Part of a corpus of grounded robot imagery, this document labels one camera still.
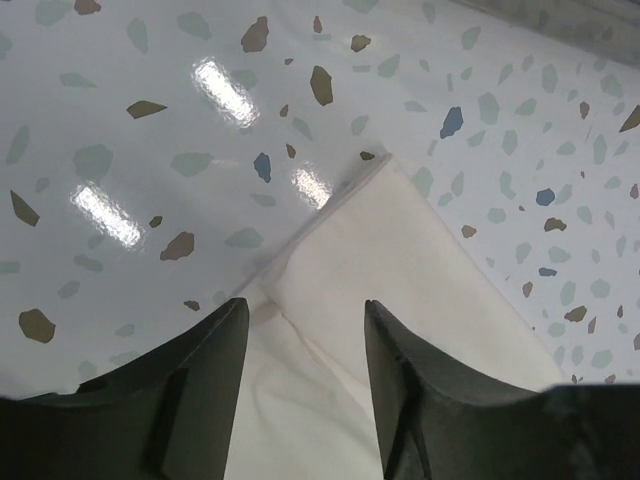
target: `blue speckle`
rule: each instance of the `blue speckle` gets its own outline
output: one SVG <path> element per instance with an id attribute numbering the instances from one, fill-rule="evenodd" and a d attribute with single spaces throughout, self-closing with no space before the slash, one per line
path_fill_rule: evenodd
<path id="1" fill-rule="evenodd" d="M 444 119 L 442 130 L 440 130 L 440 138 L 451 137 L 454 133 L 462 128 L 462 109 L 460 107 L 451 107 L 447 118 Z"/>
<path id="2" fill-rule="evenodd" d="M 555 199 L 556 194 L 553 193 L 553 190 L 551 190 L 550 188 L 540 190 L 536 195 L 536 203 L 538 205 L 542 205 L 543 207 L 548 207 Z"/>
<path id="3" fill-rule="evenodd" d="M 538 273 L 541 277 L 555 277 L 558 271 L 553 268 L 540 267 Z"/>
<path id="4" fill-rule="evenodd" d="M 271 181 L 271 160 L 269 160 L 269 155 L 260 153 L 253 162 L 253 168 L 256 169 L 258 176 L 266 183 Z"/>

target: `gray-green speckle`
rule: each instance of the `gray-green speckle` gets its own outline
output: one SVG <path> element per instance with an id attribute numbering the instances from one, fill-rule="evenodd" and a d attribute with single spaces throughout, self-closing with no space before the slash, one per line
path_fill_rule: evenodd
<path id="1" fill-rule="evenodd" d="M 491 223 L 502 223 L 507 219 L 507 213 L 502 208 L 490 208 L 487 218 Z"/>
<path id="2" fill-rule="evenodd" d="M 116 330 L 116 335 L 123 338 L 131 337 L 134 333 L 136 333 L 136 326 L 132 323 L 127 323 Z"/>
<path id="3" fill-rule="evenodd" d="M 307 137 L 307 140 L 313 140 L 313 136 L 311 135 L 311 129 L 307 122 L 298 117 L 293 117 L 291 120 L 291 126 L 298 130 L 302 135 Z"/>
<path id="4" fill-rule="evenodd" d="M 4 33 L 0 32 L 0 60 L 7 58 L 7 54 L 13 48 L 13 42 Z"/>
<path id="5" fill-rule="evenodd" d="M 478 41 L 478 37 L 480 37 L 481 31 L 482 29 L 480 27 L 472 27 L 464 32 L 460 37 L 462 48 L 464 48 L 465 50 L 471 50 Z"/>
<path id="6" fill-rule="evenodd" d="M 420 102 L 416 100 L 408 100 L 404 102 L 404 109 L 407 112 L 426 112 L 427 109 L 422 106 Z"/>
<path id="7" fill-rule="evenodd" d="M 611 350 L 600 350 L 594 353 L 591 358 L 591 366 L 594 368 L 605 368 L 613 361 L 613 354 Z"/>
<path id="8" fill-rule="evenodd" d="M 612 113 L 615 116 L 620 115 L 624 111 L 624 102 L 618 102 L 615 107 L 613 107 Z"/>
<path id="9" fill-rule="evenodd" d="M 64 18 L 73 9 L 73 3 L 61 0 L 42 0 L 36 5 L 36 23 L 51 27 Z"/>
<path id="10" fill-rule="evenodd" d="M 578 366 L 582 363 L 582 360 L 584 360 L 584 348 L 582 345 L 577 345 L 571 351 L 571 361 L 575 366 Z"/>
<path id="11" fill-rule="evenodd" d="M 616 228 L 616 217 L 613 216 L 613 213 L 605 212 L 604 221 L 607 222 L 611 228 Z"/>
<path id="12" fill-rule="evenodd" d="M 516 196 L 516 192 L 511 188 L 512 177 L 507 171 L 500 174 L 500 192 L 509 200 L 513 200 Z"/>
<path id="13" fill-rule="evenodd" d="M 453 200 L 453 194 L 451 192 L 447 192 L 441 195 L 440 198 L 438 199 L 438 206 L 446 207 L 451 200 Z"/>
<path id="14" fill-rule="evenodd" d="M 184 177 L 194 177 L 204 172 L 212 161 L 210 153 L 180 153 L 173 157 L 171 168 Z"/>
<path id="15" fill-rule="evenodd" d="M 622 258 L 622 255 L 624 255 L 624 249 L 625 248 L 627 248 L 627 237 L 622 235 L 616 241 L 616 253 L 618 254 L 618 257 Z"/>
<path id="16" fill-rule="evenodd" d="M 264 239 L 255 228 L 247 227 L 232 233 L 224 244 L 228 247 L 258 248 Z"/>
<path id="17" fill-rule="evenodd" d="M 558 150 L 556 151 L 558 155 L 573 155 L 575 152 L 576 146 L 571 141 L 564 142 L 558 147 Z"/>
<path id="18" fill-rule="evenodd" d="M 82 363 L 78 365 L 78 373 L 80 374 L 80 381 L 86 382 L 98 376 L 98 367 L 89 360 L 83 360 Z"/>
<path id="19" fill-rule="evenodd" d="M 411 179 L 418 192 L 420 192 L 424 198 L 429 198 L 431 186 L 433 185 L 433 175 L 431 171 L 427 167 L 420 167 Z"/>
<path id="20" fill-rule="evenodd" d="M 524 60 L 522 60 L 522 71 L 523 72 L 528 72 L 529 69 L 533 66 L 533 55 L 527 55 L 526 57 L 524 57 Z"/>
<path id="21" fill-rule="evenodd" d="M 627 151 L 627 148 L 629 148 L 629 142 L 627 142 L 626 140 L 623 140 L 622 143 L 618 146 L 618 148 L 616 148 L 616 151 L 613 152 L 613 156 L 617 157 L 618 155 L 622 155 L 624 152 Z"/>
<path id="22" fill-rule="evenodd" d="M 558 323 L 558 322 L 554 322 L 551 325 L 549 325 L 549 329 L 547 330 L 547 333 L 552 338 L 558 338 L 558 337 L 561 337 L 562 335 L 564 335 L 566 330 L 567 330 L 567 327 L 565 327 L 564 324 Z"/>
<path id="23" fill-rule="evenodd" d="M 478 98 L 478 106 L 480 107 L 480 120 L 487 125 L 495 125 L 498 123 L 498 113 L 500 107 L 496 97 L 487 92 Z"/>
<path id="24" fill-rule="evenodd" d="M 96 84 L 87 80 L 79 73 L 63 73 L 60 75 L 60 83 L 65 87 L 96 88 Z"/>
<path id="25" fill-rule="evenodd" d="M 571 259 L 571 254 L 560 247 L 551 247 L 549 249 L 549 260 L 551 263 L 564 263 Z"/>
<path id="26" fill-rule="evenodd" d="M 177 22 L 178 28 L 189 35 L 203 40 L 211 38 L 211 28 L 199 13 L 183 13 L 178 17 Z"/>
<path id="27" fill-rule="evenodd" d="M 436 20 L 436 8 L 433 6 L 432 3 L 429 2 L 424 2 L 422 4 L 422 13 L 424 13 L 424 16 L 427 19 L 427 22 L 429 23 L 433 23 Z"/>
<path id="28" fill-rule="evenodd" d="M 525 100 L 524 102 L 522 102 L 517 108 L 516 108 L 516 115 L 533 115 L 534 112 L 536 111 L 536 106 L 538 105 L 538 102 L 536 101 L 535 98 L 529 98 L 527 100 Z"/>
<path id="29" fill-rule="evenodd" d="M 73 257 L 73 263 L 94 273 L 100 273 L 104 269 L 102 262 L 86 255 L 76 255 Z"/>
<path id="30" fill-rule="evenodd" d="M 561 366 L 562 362 L 564 362 L 564 353 L 565 349 L 563 346 L 556 348 L 556 351 L 553 352 L 553 359 L 556 362 L 556 365 Z"/>
<path id="31" fill-rule="evenodd" d="M 518 148 L 518 134 L 515 130 L 507 130 L 502 138 L 502 151 L 507 155 L 513 154 Z"/>
<path id="32" fill-rule="evenodd" d="M 18 129 L 11 140 L 9 153 L 7 154 L 7 165 L 15 165 L 20 161 L 29 145 L 29 127 L 22 126 Z"/>
<path id="33" fill-rule="evenodd" d="M 253 198 L 256 203 L 258 205 L 260 205 L 261 207 L 275 207 L 276 206 L 276 199 L 273 198 L 271 195 L 260 195 L 258 193 L 252 193 L 249 195 L 251 198 Z"/>
<path id="34" fill-rule="evenodd" d="M 351 135 L 360 135 L 369 123 L 369 115 L 360 115 L 351 122 Z"/>
<path id="35" fill-rule="evenodd" d="M 529 242 L 520 243 L 516 246 L 516 262 L 522 265 L 531 253 L 531 244 Z"/>
<path id="36" fill-rule="evenodd" d="M 342 0 L 343 5 L 353 8 L 356 12 L 367 14 L 378 5 L 380 0 Z"/>
<path id="37" fill-rule="evenodd" d="M 104 242 L 105 238 L 107 238 L 105 235 L 93 235 L 91 237 L 89 237 L 89 240 L 87 240 L 87 246 L 91 249 L 96 248 L 98 245 L 100 245 L 102 242 Z"/>
<path id="38" fill-rule="evenodd" d="M 451 182 L 451 193 L 453 193 L 456 197 L 462 195 L 464 190 L 464 172 L 461 170 L 458 174 L 453 177 L 453 181 Z"/>
<path id="39" fill-rule="evenodd" d="M 576 284 L 571 280 L 564 283 L 560 289 L 560 303 L 566 307 L 576 296 Z"/>
<path id="40" fill-rule="evenodd" d="M 34 188 L 36 193 L 40 193 L 43 190 L 46 190 L 47 188 L 49 188 L 50 185 L 50 180 L 47 177 L 40 177 L 38 180 L 36 180 L 36 186 Z"/>
<path id="41" fill-rule="evenodd" d="M 614 75 L 607 75 L 602 80 L 600 80 L 600 89 L 602 93 L 606 93 L 607 95 L 611 95 L 616 98 L 622 98 L 624 96 L 622 92 L 622 85 Z"/>
<path id="42" fill-rule="evenodd" d="M 573 187 L 571 184 L 565 184 L 556 195 L 556 205 L 562 205 L 573 195 Z"/>
<path id="43" fill-rule="evenodd" d="M 80 290 L 80 282 L 71 280 L 65 283 L 60 290 L 58 290 L 58 296 L 62 299 L 71 298 Z"/>
<path id="44" fill-rule="evenodd" d="M 611 284 L 599 278 L 591 284 L 591 293 L 595 298 L 607 298 L 611 293 Z"/>
<path id="45" fill-rule="evenodd" d="M 0 262 L 0 275 L 20 273 L 20 262 Z"/>
<path id="46" fill-rule="evenodd" d="M 217 307 L 219 307 L 220 305 L 223 305 L 226 301 L 227 301 L 227 296 L 222 290 L 218 290 L 216 293 L 213 294 L 213 303 Z"/>
<path id="47" fill-rule="evenodd" d="M 147 37 L 147 26 L 139 18 L 134 18 L 127 25 L 127 36 L 134 47 L 142 54 L 149 53 L 149 39 Z"/>
<path id="48" fill-rule="evenodd" d="M 507 78 L 509 78 L 509 75 L 511 75 L 512 73 L 513 73 L 513 65 L 511 65 L 510 63 L 507 63 L 504 67 L 502 67 L 502 70 L 500 70 L 500 76 L 498 77 L 498 85 L 500 85 Z"/>
<path id="49" fill-rule="evenodd" d="M 136 358 L 138 358 L 140 354 L 138 352 L 124 352 L 118 355 L 112 355 L 109 357 L 109 361 L 114 365 L 121 367 L 129 362 L 132 362 Z"/>
<path id="50" fill-rule="evenodd" d="M 607 182 L 604 184 L 604 188 L 610 190 L 613 188 L 618 188 L 620 185 L 622 185 L 620 177 L 613 176 L 609 180 L 607 180 Z"/>
<path id="51" fill-rule="evenodd" d="M 243 86 L 247 90 L 251 90 L 258 83 L 258 77 L 253 70 L 233 70 L 231 72 L 231 78 L 233 78 L 239 85 Z"/>
<path id="52" fill-rule="evenodd" d="M 542 69 L 542 89 L 547 93 L 556 91 L 558 85 L 558 72 L 552 64 L 546 65 Z"/>
<path id="53" fill-rule="evenodd" d="M 383 60 L 378 65 L 378 75 L 383 78 L 391 78 L 396 74 L 398 67 L 400 66 L 400 54 L 390 56 L 386 60 Z"/>
<path id="54" fill-rule="evenodd" d="M 471 73 L 473 73 L 473 67 L 465 68 L 460 74 L 461 80 L 469 80 L 471 78 Z"/>
<path id="55" fill-rule="evenodd" d="M 471 135 L 469 138 L 467 138 L 467 145 L 471 148 L 477 147 L 484 140 L 485 133 L 486 132 L 484 130 L 481 130 L 478 133 Z"/>
<path id="56" fill-rule="evenodd" d="M 596 165 L 602 165 L 607 155 L 607 141 L 604 139 L 604 135 L 600 134 L 593 142 L 593 163 Z"/>
<path id="57" fill-rule="evenodd" d="M 76 175 L 96 184 L 109 172 L 111 160 L 113 152 L 102 144 L 81 148 L 73 154 Z"/>

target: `table surface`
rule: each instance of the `table surface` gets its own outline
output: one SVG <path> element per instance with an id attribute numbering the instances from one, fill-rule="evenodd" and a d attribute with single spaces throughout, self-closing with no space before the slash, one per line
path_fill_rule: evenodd
<path id="1" fill-rule="evenodd" d="M 384 152 L 569 375 L 634 381 L 638 78 L 436 0 L 2 2 L 0 393 L 189 328 Z"/>

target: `speckled floor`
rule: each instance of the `speckled floor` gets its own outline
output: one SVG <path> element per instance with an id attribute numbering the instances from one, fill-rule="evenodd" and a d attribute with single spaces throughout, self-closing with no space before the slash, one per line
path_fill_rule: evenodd
<path id="1" fill-rule="evenodd" d="M 416 0 L 0 3 L 0 387 L 237 292 L 392 152 L 574 380 L 640 375 L 638 71 Z"/>

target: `white cloth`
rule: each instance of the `white cloth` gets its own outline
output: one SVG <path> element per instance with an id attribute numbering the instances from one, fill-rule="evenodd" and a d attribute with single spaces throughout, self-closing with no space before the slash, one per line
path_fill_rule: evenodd
<path id="1" fill-rule="evenodd" d="M 242 293 L 252 321 L 227 480 L 382 478 L 367 299 L 492 377 L 532 390 L 563 381 L 393 159 L 352 185 Z"/>

